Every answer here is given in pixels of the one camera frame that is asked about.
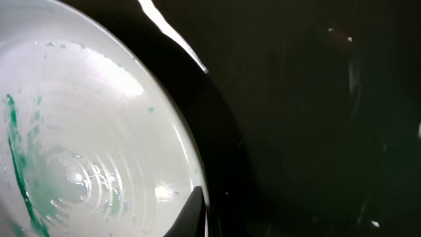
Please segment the white plate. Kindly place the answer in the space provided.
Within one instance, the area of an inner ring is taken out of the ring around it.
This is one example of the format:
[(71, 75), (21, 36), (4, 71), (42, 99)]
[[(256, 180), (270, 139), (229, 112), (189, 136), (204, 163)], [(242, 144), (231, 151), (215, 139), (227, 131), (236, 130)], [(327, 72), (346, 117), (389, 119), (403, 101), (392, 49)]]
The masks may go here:
[(158, 80), (58, 1), (1, 2), (1, 235), (164, 236), (203, 165)]

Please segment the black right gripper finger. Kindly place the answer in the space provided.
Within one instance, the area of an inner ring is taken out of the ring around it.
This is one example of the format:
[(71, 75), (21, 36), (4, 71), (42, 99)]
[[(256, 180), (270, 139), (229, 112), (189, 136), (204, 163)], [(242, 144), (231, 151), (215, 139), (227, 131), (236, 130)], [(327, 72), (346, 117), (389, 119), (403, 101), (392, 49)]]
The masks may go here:
[(204, 237), (206, 206), (202, 187), (190, 193), (180, 214), (164, 237)]

